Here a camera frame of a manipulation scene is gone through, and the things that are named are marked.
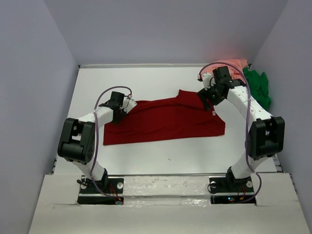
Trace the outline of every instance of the dark red fabric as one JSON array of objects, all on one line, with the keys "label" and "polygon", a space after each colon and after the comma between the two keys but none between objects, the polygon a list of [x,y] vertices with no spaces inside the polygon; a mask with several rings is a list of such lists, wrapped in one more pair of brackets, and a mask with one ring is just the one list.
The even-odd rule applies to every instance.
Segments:
[{"label": "dark red fabric", "polygon": [[204,110],[197,93],[182,90],[173,98],[137,101],[118,125],[105,125],[104,145],[223,135],[225,123],[213,111]]}]

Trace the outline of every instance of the robotic arm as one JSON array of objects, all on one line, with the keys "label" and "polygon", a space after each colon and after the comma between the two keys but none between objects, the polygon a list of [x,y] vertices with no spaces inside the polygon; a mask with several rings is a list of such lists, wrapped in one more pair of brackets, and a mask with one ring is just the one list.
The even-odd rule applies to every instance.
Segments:
[{"label": "robotic arm", "polygon": [[[117,124],[137,105],[130,96],[126,99],[124,96],[123,93],[112,92],[111,98],[98,106],[96,114],[99,129],[109,122]],[[87,179],[91,179],[94,163],[95,131],[94,112],[78,119],[68,118],[64,122],[58,144],[58,155],[76,165]],[[101,188],[106,188],[107,171],[98,162],[95,162],[92,176]]]},{"label": "robotic arm", "polygon": [[[206,109],[210,109],[210,104],[218,105],[227,99],[246,118],[248,109],[246,85],[240,79],[233,80],[227,67],[214,69],[213,75],[204,73],[199,80],[204,83],[204,89],[198,92],[198,96]],[[273,117],[251,97],[247,150],[249,164],[254,170],[267,158],[283,150],[284,129],[285,121],[282,117]],[[251,173],[243,154],[238,162],[228,169],[227,186],[246,183]]]}]

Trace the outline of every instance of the purple cable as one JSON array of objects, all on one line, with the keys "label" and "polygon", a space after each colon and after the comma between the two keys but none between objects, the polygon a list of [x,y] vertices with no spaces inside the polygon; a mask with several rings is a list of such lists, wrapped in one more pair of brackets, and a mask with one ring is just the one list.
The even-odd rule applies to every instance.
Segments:
[{"label": "purple cable", "polygon": [[206,66],[204,66],[200,71],[199,71],[199,77],[201,78],[201,73],[202,71],[206,68],[206,67],[209,67],[211,65],[214,65],[214,64],[224,64],[224,65],[227,65],[227,66],[230,66],[232,68],[234,68],[235,70],[237,70],[239,72],[239,74],[244,78],[245,80],[245,83],[246,83],[246,88],[247,88],[247,97],[248,97],[248,105],[247,105],[247,115],[246,115],[246,132],[245,132],[245,135],[246,135],[246,139],[245,139],[245,156],[246,156],[246,164],[248,166],[248,168],[251,170],[251,172],[255,173],[258,178],[259,178],[259,188],[258,190],[254,193],[254,195],[246,200],[243,200],[239,203],[244,203],[244,202],[247,202],[247,201],[250,201],[252,199],[254,199],[258,193],[260,192],[260,189],[262,187],[262,179],[260,177],[260,175],[254,171],[254,169],[251,167],[250,163],[249,163],[249,160],[248,160],[248,129],[249,129],[249,116],[250,116],[250,104],[251,104],[251,101],[250,101],[250,97],[251,97],[251,94],[250,94],[250,87],[249,87],[249,83],[244,75],[244,73],[242,73],[238,67],[234,66],[234,65],[231,65],[227,62],[212,62],[212,63],[209,63],[207,64]]},{"label": "purple cable", "polygon": [[99,145],[99,130],[98,130],[98,116],[97,116],[97,113],[96,113],[96,110],[97,110],[97,107],[98,107],[98,103],[101,99],[101,97],[107,93],[108,91],[112,90],[112,89],[116,89],[116,88],[124,88],[124,89],[128,89],[130,91],[130,94],[129,95],[132,95],[132,90],[126,86],[114,86],[114,87],[111,87],[109,89],[106,89],[103,93],[100,94],[100,96],[98,97],[97,99],[97,102],[94,106],[94,111],[93,111],[93,114],[94,114],[94,119],[95,119],[95,124],[96,124],[96,150],[95,150],[95,153],[94,153],[94,161],[93,161],[93,164],[92,164],[92,167],[91,167],[91,171],[90,171],[90,177],[91,177],[91,180],[95,186],[95,188],[103,195],[107,196],[107,197],[111,197],[111,198],[115,198],[114,196],[110,196],[108,194],[106,194],[105,192],[103,192],[97,185],[97,183],[95,182],[93,176],[92,176],[92,172],[94,170],[94,167],[96,165],[96,162],[97,162],[97,158],[98,158],[98,145]]}]

